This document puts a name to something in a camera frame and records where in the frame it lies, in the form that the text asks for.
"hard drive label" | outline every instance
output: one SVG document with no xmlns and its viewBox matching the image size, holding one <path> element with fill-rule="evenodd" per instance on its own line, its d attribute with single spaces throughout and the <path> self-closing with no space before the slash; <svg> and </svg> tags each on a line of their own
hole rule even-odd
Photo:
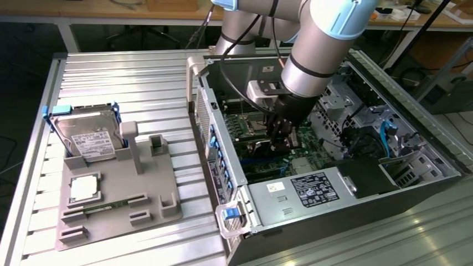
<svg viewBox="0 0 473 266">
<path fill-rule="evenodd" d="M 306 208 L 339 199 L 325 173 L 302 176 L 290 181 Z"/>
<path fill-rule="evenodd" d="M 93 158 L 114 153 L 107 131 L 72 136 L 73 143 L 83 158 Z"/>
</svg>

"blue cable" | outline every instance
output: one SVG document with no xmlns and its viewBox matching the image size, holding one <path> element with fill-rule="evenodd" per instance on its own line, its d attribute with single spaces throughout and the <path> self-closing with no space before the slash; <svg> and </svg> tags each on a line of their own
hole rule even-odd
<svg viewBox="0 0 473 266">
<path fill-rule="evenodd" d="M 383 120 L 383 122 L 381 123 L 381 128 L 379 128 L 379 136 L 381 136 L 383 148 L 386 149 L 386 157 L 387 158 L 389 158 L 390 154 L 389 154 L 389 146 L 387 146 L 385 131 L 389 128 L 397 129 L 397 126 L 389 120 Z"/>
</svg>

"motherboard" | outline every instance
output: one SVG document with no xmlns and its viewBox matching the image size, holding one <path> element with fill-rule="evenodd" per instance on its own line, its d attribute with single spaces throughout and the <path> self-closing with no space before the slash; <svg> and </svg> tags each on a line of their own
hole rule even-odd
<svg viewBox="0 0 473 266">
<path fill-rule="evenodd" d="M 299 147 L 297 149 L 291 149 L 282 156 L 254 158 L 251 147 L 269 141 L 263 118 L 263 114 L 257 111 L 223 114 L 235 154 L 249 184 L 309 173 L 322 169 L 323 165 L 333 161 L 330 154 L 322 147 L 321 140 L 315 137 L 309 122 L 299 126 L 297 132 Z"/>
</svg>

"slotted aluminum surface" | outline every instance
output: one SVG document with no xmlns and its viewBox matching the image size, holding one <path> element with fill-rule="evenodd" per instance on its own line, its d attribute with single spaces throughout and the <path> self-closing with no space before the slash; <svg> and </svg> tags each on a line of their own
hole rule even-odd
<svg viewBox="0 0 473 266">
<path fill-rule="evenodd" d="M 25 204 L 14 224 L 16 238 L 9 244 L 10 265 L 225 265 L 185 110 L 185 58 L 193 54 L 205 52 L 70 54 L 58 65 L 58 96 L 52 93 L 52 103 L 57 100 L 58 104 L 86 105 L 118 99 L 122 120 L 138 122 L 137 141 L 149 134 L 165 136 L 182 220 L 56 252 L 64 148 L 57 136 L 46 132 L 34 149 L 33 169 L 25 173 L 32 176 L 28 196 L 18 196 L 25 198 Z M 471 250 L 473 179 L 466 179 L 406 213 L 247 265 L 466 265 L 473 262 Z"/>
</svg>

